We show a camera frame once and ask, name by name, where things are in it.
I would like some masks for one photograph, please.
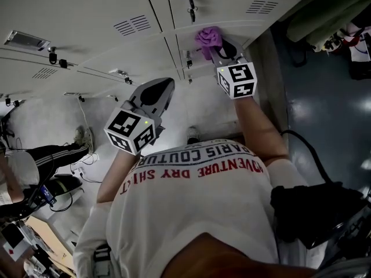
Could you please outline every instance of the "purple cloth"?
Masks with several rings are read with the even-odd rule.
[[[202,54],[207,60],[211,60],[210,47],[222,47],[221,32],[218,27],[208,27],[197,33],[195,40],[201,45]]]

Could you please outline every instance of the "shoe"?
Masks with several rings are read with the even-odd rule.
[[[197,130],[197,128],[194,127],[194,126],[189,127],[188,130],[187,130],[188,144],[197,143],[197,142],[199,142],[199,139],[200,139],[200,134],[199,134],[199,131]]]
[[[91,129],[86,129],[82,142],[89,148],[88,153],[92,154],[94,152],[94,135]]]
[[[79,126],[75,130],[74,143],[76,143],[77,145],[81,146],[81,145],[83,145],[82,140],[83,140],[83,127],[82,126]]]

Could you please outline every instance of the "person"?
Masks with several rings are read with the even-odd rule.
[[[0,206],[23,201],[23,190],[51,178],[59,167],[75,163],[93,152],[90,129],[75,131],[74,143],[47,145],[5,156],[0,151]]]
[[[234,101],[245,145],[187,144],[142,159],[119,151],[74,251],[79,278],[94,277],[107,244],[116,277],[311,277],[279,264],[272,188],[307,185],[252,97]]]

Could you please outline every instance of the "vent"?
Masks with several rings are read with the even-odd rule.
[[[269,14],[277,4],[277,2],[254,0],[246,13]]]
[[[114,25],[115,29],[123,36],[133,34],[137,31],[142,31],[151,28],[150,22],[146,16],[137,16],[130,20]]]
[[[49,76],[53,75],[55,72],[57,72],[57,70],[55,70],[55,69],[42,68],[32,78],[46,79]]]

